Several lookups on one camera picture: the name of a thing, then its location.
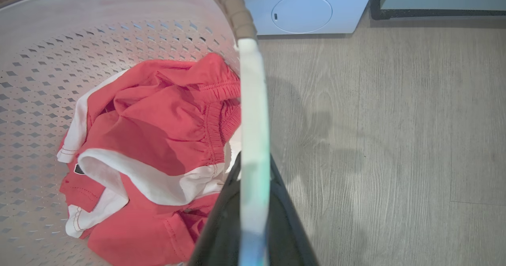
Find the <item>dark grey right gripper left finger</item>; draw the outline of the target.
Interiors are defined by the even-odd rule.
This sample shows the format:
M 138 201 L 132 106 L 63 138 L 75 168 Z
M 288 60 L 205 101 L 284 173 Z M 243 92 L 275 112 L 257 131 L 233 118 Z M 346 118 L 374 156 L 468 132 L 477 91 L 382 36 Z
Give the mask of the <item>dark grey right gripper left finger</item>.
M 238 154 L 188 266 L 237 266 L 239 259 L 240 180 L 242 157 Z

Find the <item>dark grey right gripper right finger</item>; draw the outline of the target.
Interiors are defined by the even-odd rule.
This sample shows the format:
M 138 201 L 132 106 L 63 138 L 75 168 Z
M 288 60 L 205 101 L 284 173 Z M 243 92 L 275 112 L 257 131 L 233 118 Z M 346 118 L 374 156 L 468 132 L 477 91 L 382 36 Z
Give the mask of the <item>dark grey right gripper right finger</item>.
M 270 172 L 268 217 L 270 264 L 272 266 L 318 266 L 318 259 L 274 158 L 270 160 Z

